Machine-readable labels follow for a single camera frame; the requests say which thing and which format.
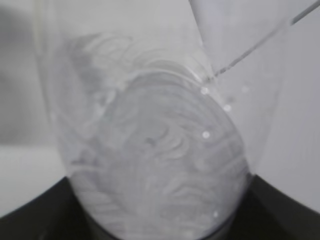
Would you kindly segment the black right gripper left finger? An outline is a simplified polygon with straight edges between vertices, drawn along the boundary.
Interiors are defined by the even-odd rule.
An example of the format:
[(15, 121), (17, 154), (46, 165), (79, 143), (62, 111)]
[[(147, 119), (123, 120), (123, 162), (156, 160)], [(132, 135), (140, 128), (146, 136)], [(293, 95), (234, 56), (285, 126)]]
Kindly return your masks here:
[(0, 218), (2, 240), (104, 240), (105, 231), (81, 207), (64, 177)]

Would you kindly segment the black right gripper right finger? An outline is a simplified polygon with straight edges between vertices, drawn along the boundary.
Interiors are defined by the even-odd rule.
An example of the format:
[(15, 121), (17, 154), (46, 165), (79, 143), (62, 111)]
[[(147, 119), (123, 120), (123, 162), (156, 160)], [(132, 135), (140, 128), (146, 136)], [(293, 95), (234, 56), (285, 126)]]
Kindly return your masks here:
[(248, 176), (236, 212), (212, 234), (214, 240), (318, 240), (320, 214), (261, 177)]

